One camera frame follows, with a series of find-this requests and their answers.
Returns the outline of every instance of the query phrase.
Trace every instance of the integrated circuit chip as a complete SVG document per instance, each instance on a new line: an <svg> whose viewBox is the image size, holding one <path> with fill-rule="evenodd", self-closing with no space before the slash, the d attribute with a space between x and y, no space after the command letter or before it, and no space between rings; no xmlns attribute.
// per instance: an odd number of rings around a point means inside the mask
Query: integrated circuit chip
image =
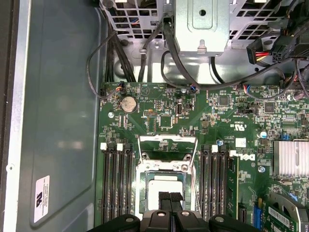
<svg viewBox="0 0 309 232"><path fill-rule="evenodd" d="M172 128L172 117L171 115L161 115L159 121L160 128Z"/></svg>
<svg viewBox="0 0 309 232"><path fill-rule="evenodd" d="M275 103L266 102L265 103L265 113L274 113L275 112Z"/></svg>
<svg viewBox="0 0 309 232"><path fill-rule="evenodd" d="M219 105L228 105L228 96L220 96L219 97Z"/></svg>
<svg viewBox="0 0 309 232"><path fill-rule="evenodd" d="M209 121L202 121L202 128L206 128L209 126Z"/></svg>

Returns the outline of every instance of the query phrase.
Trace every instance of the motherboard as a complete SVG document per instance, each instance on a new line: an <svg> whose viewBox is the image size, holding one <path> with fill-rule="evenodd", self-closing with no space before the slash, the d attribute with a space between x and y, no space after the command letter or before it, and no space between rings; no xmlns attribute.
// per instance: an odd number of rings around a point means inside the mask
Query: motherboard
<svg viewBox="0 0 309 232"><path fill-rule="evenodd" d="M261 101L240 87L126 83L100 101L95 225L141 219L163 192L179 192L183 209L205 220L226 214L263 231L307 232L295 211L309 207L309 100L295 101L296 92Z"/></svg>

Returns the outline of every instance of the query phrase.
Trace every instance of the blue connector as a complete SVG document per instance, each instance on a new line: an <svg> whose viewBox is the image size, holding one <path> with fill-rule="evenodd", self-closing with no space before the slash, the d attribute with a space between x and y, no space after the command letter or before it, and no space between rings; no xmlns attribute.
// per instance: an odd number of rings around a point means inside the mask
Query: blue connector
<svg viewBox="0 0 309 232"><path fill-rule="evenodd" d="M261 217L262 217L262 210L254 206L253 207L253 226L257 229L261 230Z"/></svg>

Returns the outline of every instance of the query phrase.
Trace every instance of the label sticker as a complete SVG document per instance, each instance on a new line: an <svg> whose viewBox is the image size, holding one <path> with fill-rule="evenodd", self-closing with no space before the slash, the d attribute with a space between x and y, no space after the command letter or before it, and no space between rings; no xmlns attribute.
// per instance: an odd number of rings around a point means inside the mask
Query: label sticker
<svg viewBox="0 0 309 232"><path fill-rule="evenodd" d="M236 138L235 139L235 146L236 147L246 148L246 146L247 146L246 138Z"/></svg>
<svg viewBox="0 0 309 232"><path fill-rule="evenodd" d="M277 219L279 222L281 222L283 225L285 225L287 228L290 228L290 221L286 217L282 216L272 208L268 207L268 213L272 215L275 219Z"/></svg>
<svg viewBox="0 0 309 232"><path fill-rule="evenodd" d="M34 223L48 213L49 175L37 180L35 184Z"/></svg>

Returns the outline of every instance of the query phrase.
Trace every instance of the ram slot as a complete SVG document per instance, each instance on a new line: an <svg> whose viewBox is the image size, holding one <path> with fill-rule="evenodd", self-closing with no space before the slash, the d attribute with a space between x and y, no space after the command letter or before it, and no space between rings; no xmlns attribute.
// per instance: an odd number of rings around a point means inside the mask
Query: ram slot
<svg viewBox="0 0 309 232"><path fill-rule="evenodd" d="M119 182L118 182L118 213L117 217L124 214L124 170L125 169L125 156L123 151L119 152Z"/></svg>
<svg viewBox="0 0 309 232"><path fill-rule="evenodd" d="M114 149L108 149L104 154L104 183L103 183L103 223L110 221L111 215L111 185L112 185L112 157Z"/></svg>
<svg viewBox="0 0 309 232"><path fill-rule="evenodd" d="M209 146L201 146L200 156L200 180L199 180L199 202L201 207L201 213L204 220L208 220L208 162L209 162Z"/></svg>
<svg viewBox="0 0 309 232"><path fill-rule="evenodd" d="M226 191L226 175L227 162L224 153L217 155L218 159L218 185L217 185L217 214L225 213L225 191Z"/></svg>
<svg viewBox="0 0 309 232"><path fill-rule="evenodd" d="M126 214L131 213L131 186L132 186L132 170L133 170L133 153L132 147L129 145L125 149L126 154Z"/></svg>
<svg viewBox="0 0 309 232"><path fill-rule="evenodd" d="M225 213L225 191L227 162L225 152L216 152L209 155L208 161L208 217Z"/></svg>
<svg viewBox="0 0 309 232"><path fill-rule="evenodd" d="M112 160L112 179L111 179L111 208L110 208L110 218L111 220L117 217L117 206L116 206L116 198L117 198L117 173L118 173L118 166L117 166L117 159L118 155L113 152L111 160Z"/></svg>

